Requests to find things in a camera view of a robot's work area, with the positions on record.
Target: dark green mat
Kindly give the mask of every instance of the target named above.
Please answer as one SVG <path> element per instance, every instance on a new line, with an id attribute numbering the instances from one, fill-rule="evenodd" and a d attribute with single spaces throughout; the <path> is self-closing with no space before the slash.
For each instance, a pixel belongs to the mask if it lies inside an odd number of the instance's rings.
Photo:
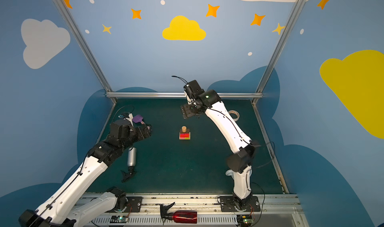
<path id="1" fill-rule="evenodd" d="M 206 115 L 183 119 L 180 105 L 185 99 L 119 99 L 113 117 L 124 105 L 134 105 L 133 115 L 140 114 L 144 122 L 152 125 L 152 136 L 134 144 L 137 148 L 136 175 L 122 183 L 127 172 L 127 151 L 102 173 L 88 188 L 88 192 L 104 192 L 116 186 L 127 193 L 218 193 L 230 194 L 233 180 L 225 176 L 229 169 L 226 158 L 232 154 L 227 141 Z M 224 100 L 227 110 L 240 114 L 236 122 L 252 139 L 263 146 L 253 160 L 251 181 L 258 183 L 266 194 L 282 194 L 273 164 L 261 168 L 271 160 L 249 100 Z M 131 107 L 119 110 L 129 112 Z M 110 119 L 101 139 L 109 133 Z M 190 140 L 179 140 L 182 126 L 191 131 Z M 255 194 L 262 191 L 252 185 Z"/>

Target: red bottle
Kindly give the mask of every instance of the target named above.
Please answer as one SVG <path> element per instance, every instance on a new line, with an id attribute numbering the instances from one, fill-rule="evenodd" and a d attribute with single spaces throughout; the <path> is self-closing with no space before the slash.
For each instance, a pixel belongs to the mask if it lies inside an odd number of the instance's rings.
<path id="1" fill-rule="evenodd" d="M 197 224 L 197 212 L 178 210 L 173 213 L 172 220 L 176 223 Z"/>
<path id="2" fill-rule="evenodd" d="M 178 210 L 174 213 L 167 213 L 173 205 L 175 202 L 167 206 L 160 205 L 161 219 L 173 220 L 175 223 L 197 224 L 197 212 L 195 211 Z"/>

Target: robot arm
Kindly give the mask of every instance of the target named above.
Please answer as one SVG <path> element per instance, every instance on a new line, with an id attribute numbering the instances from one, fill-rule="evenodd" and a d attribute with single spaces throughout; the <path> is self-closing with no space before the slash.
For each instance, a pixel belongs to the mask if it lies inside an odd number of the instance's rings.
<path id="1" fill-rule="evenodd" d="M 231 148 L 233 154 L 227 158 L 227 165 L 233 171 L 233 197 L 237 209 L 243 210 L 252 197 L 251 162 L 260 144 L 252 141 L 238 127 L 214 90 L 205 92 L 193 80 L 184 86 L 184 92 L 188 103 L 181 106 L 183 117 L 187 119 L 205 113 L 216 124 Z"/>
<path id="2" fill-rule="evenodd" d="M 97 143 L 86 155 L 84 162 L 74 174 L 35 211 L 26 210 L 19 218 L 22 227 L 82 227 L 98 215 L 113 208 L 123 209 L 125 193 L 113 188 L 82 206 L 71 211 L 77 200 L 125 149 L 133 143 L 151 136 L 146 124 L 134 128 L 131 117 L 119 119 L 110 125 L 106 140 Z"/>

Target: ventilation grille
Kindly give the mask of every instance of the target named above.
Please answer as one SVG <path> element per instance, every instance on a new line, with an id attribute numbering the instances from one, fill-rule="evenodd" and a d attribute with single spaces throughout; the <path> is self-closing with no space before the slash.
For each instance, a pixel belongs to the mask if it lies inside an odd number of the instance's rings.
<path id="1" fill-rule="evenodd" d="M 99 216 L 93 220 L 93 222 L 101 227 L 104 226 L 130 226 L 130 225 L 163 225 L 163 221 L 161 220 L 160 215 L 148 215 L 148 216 L 140 216 L 140 215 L 132 215 L 128 222 L 123 223 L 109 223 L 111 220 L 110 216 Z M 180 225 L 179 223 L 175 223 L 173 220 L 165 220 L 164 222 L 167 225 Z M 197 224 L 204 225 L 237 225 L 236 216 L 235 215 L 198 215 L 197 216 Z"/>

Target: orange star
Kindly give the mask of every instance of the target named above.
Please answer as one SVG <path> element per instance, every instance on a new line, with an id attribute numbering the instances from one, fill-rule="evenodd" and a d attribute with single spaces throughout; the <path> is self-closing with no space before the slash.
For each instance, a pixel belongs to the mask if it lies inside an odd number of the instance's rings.
<path id="1" fill-rule="evenodd" d="M 67 5 L 67 7 L 72 9 L 72 6 L 70 5 L 70 0 L 64 0 L 64 2 L 65 2 L 65 5 Z"/>
<path id="2" fill-rule="evenodd" d="M 318 7 L 321 7 L 321 9 L 323 10 L 325 4 L 326 4 L 328 1 L 329 1 L 329 0 L 321 0 L 321 2 L 320 2 L 317 6 L 318 6 Z"/>
<path id="3" fill-rule="evenodd" d="M 207 13 L 206 17 L 208 17 L 208 16 L 216 17 L 216 12 L 217 12 L 219 7 L 220 6 L 213 7 L 213 6 L 208 4 L 208 13 Z"/>
<path id="4" fill-rule="evenodd" d="M 131 8 L 131 10 L 132 10 L 132 13 L 133 13 L 132 19 L 135 19 L 135 18 L 141 19 L 141 17 L 140 17 L 141 10 L 135 11 L 132 8 Z"/>
<path id="5" fill-rule="evenodd" d="M 263 19 L 264 17 L 265 17 L 265 15 L 264 15 L 264 16 L 259 16 L 259 15 L 255 14 L 255 19 L 254 19 L 253 22 L 251 23 L 251 26 L 252 26 L 252 25 L 255 25 L 255 24 L 257 24 L 257 25 L 260 26 L 260 24 L 262 24 L 262 19 Z"/>

